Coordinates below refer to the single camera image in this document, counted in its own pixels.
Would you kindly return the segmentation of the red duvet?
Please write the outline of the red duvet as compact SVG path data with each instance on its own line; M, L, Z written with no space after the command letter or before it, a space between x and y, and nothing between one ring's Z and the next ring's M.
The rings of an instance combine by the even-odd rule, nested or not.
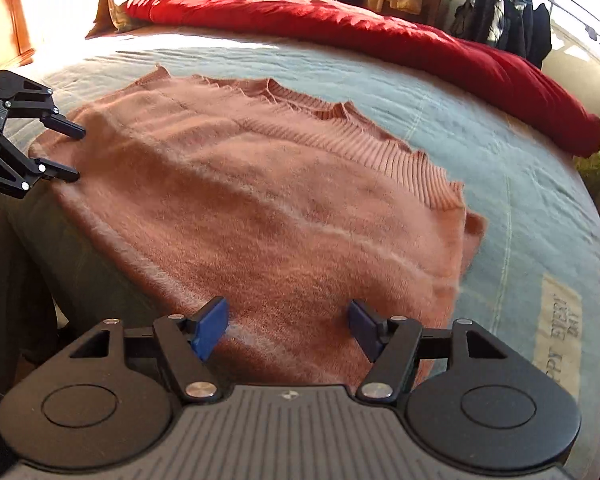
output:
M600 118L520 56L334 0L129 0L132 18L309 41L421 70L469 92L580 157L600 150Z

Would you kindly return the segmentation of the blue plaid bed sheet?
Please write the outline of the blue plaid bed sheet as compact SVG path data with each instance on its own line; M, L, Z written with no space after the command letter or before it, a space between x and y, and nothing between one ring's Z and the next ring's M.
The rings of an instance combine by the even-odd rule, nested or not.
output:
M488 230L455 312L565 382L582 413L568 470L600 478L600 215L567 154L436 77L294 40L149 26L37 53L22 71L67 111L157 66L349 101L462 182Z

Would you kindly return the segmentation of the black hanging jacket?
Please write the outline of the black hanging jacket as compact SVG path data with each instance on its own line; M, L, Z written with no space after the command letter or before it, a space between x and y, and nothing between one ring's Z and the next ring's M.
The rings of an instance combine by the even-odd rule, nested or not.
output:
M518 55L536 68L552 50L550 11L533 0L465 0L450 34Z

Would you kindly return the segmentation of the yellow-green bag by bed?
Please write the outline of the yellow-green bag by bed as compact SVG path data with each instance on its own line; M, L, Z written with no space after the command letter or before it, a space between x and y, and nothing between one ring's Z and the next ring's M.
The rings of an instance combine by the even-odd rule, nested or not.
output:
M593 198L600 195L600 151L584 158L579 156L573 157L574 168Z

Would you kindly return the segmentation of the dark wooden cabinet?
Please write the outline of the dark wooden cabinet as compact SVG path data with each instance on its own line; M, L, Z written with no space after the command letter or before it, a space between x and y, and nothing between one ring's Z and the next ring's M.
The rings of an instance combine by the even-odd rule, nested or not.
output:
M385 2L381 14L442 29L448 16L451 2L452 0L422 0L422 7L419 14L409 14L393 9L388 2Z

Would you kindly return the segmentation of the orange knit sweater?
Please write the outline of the orange knit sweater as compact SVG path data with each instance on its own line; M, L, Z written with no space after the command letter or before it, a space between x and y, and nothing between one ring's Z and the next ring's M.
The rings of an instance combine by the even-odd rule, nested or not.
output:
M230 304L214 350L241 382L357 385L347 306L443 327L486 234L460 182L349 102L164 68L30 152L76 168L67 216L164 312Z

